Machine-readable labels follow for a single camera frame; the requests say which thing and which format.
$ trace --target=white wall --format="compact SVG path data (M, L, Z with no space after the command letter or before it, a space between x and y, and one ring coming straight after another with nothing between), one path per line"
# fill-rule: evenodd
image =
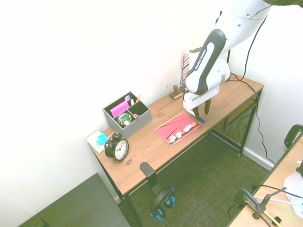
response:
M215 1L0 3L0 226L18 226L98 172L85 139L125 93L172 92L181 54L213 27Z
M301 7L273 6L250 51L246 75L265 85L258 116L268 157L274 162L284 153L284 139L290 128L303 123L302 22ZM231 69L239 75L244 73L252 38L231 51ZM250 157L270 169L272 164L266 161L261 142L255 118L246 150L254 153L255 157Z

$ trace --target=yellow pencil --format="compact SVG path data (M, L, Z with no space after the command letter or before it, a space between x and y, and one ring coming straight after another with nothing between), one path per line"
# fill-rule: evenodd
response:
M139 101L139 99L140 99L140 96L141 96L141 95L139 95L139 97L137 98L137 101L136 101L136 102L138 102L138 101Z

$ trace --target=clock face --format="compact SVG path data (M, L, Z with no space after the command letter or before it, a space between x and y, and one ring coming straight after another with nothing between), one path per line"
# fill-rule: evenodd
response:
M120 140L115 147L115 158L117 160L122 160L127 155L127 152L128 152L127 140Z

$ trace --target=pink notebook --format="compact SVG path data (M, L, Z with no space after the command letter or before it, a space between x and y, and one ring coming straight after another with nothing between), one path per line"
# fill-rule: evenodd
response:
M179 113L154 130L172 146L197 128L199 128L199 125L195 121Z
M117 117L121 113L123 113L125 110L129 108L129 104L127 101L124 101L120 103L119 105L115 106L113 109L110 110L112 113L113 117Z

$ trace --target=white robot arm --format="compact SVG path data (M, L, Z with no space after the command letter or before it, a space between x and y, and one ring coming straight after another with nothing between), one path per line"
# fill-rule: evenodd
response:
M251 36L271 6L263 0L235 0L222 13L204 45L192 51L197 53L197 59L187 73L185 83L189 92L183 96L183 107L197 119L198 106L205 102L205 114L208 114L210 98L219 93L219 84L230 77L228 63L219 58Z

